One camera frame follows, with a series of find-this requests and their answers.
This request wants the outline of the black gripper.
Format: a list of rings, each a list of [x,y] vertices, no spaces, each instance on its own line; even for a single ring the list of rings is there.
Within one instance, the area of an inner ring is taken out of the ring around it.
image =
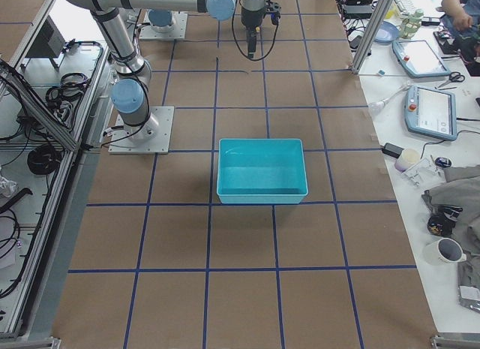
[[[278,2],[265,0],[265,11],[263,19],[268,17],[273,26],[278,26],[281,19],[281,6]],[[253,59],[257,51],[257,28],[246,28],[247,57]]]

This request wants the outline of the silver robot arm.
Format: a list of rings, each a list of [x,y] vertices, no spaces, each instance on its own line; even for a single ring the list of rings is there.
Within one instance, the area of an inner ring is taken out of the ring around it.
[[[118,74],[111,99],[123,121],[124,137],[115,141],[138,145],[153,138],[158,127],[149,103],[150,64],[129,35],[119,8],[92,11],[91,15],[106,40]]]
[[[119,16],[119,10],[151,9],[157,11],[196,11],[207,13],[218,21],[232,19],[236,6],[241,6],[241,23],[247,31],[245,58],[253,60],[257,45],[257,29],[263,19],[271,17],[279,25],[281,7],[272,0],[67,0],[72,5],[91,11],[115,59],[133,64],[140,55],[133,38]]]

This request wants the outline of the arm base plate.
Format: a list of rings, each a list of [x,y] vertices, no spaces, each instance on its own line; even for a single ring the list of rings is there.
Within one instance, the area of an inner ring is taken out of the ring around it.
[[[112,134],[113,144],[108,152],[112,155],[146,155],[167,154],[170,148],[170,137],[173,126],[174,107],[154,106],[150,108],[150,119],[141,130],[125,126],[118,114],[115,124],[123,129]]]
[[[184,40],[188,14],[182,11],[149,10],[141,25],[142,41]]]

